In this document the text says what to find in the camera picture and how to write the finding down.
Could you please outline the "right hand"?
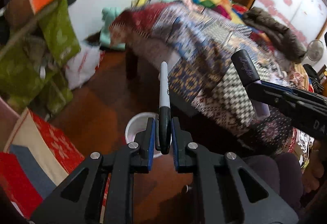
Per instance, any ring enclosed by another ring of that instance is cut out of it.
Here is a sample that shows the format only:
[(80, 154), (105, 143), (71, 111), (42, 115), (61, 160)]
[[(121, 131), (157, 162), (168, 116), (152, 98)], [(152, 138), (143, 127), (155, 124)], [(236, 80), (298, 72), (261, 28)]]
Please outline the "right hand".
[(322, 159), (320, 158), (321, 143), (320, 141), (314, 140), (311, 153), (309, 156), (309, 164), (305, 168), (302, 175), (302, 183), (305, 193), (310, 193), (319, 188), (319, 180), (324, 175), (324, 166)]

